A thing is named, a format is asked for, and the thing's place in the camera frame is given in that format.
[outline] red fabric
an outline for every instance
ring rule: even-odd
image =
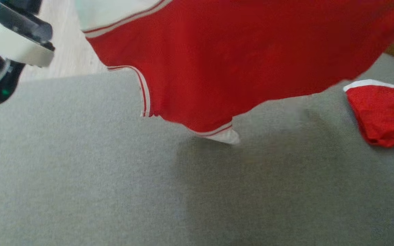
[[[346,94],[364,139],[371,145],[394,147],[394,88],[368,85]]]
[[[147,80],[149,116],[208,132],[267,100],[321,92],[394,40],[394,0],[173,0],[88,39]]]

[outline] red and white garment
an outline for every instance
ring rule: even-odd
[[[394,147],[394,85],[369,79],[353,82],[344,91],[364,139]]]
[[[232,118],[367,70],[394,40],[394,0],[77,0],[110,70],[140,79],[142,116],[237,143]]]

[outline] red cloth with white edge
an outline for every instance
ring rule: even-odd
[[[238,143],[232,118],[366,71],[394,40],[394,0],[77,0],[110,70],[139,77],[142,116]]]
[[[371,145],[394,147],[394,85],[363,80],[344,91],[364,139]]]

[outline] gray fabric surface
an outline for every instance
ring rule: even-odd
[[[394,84],[382,56],[363,78]],[[22,84],[0,106],[1,245],[394,245],[394,149],[343,82],[236,117],[238,146],[143,119],[126,71]]]

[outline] folded red cloth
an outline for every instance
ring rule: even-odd
[[[371,145],[394,147],[394,85],[363,80],[344,91],[364,139]]]

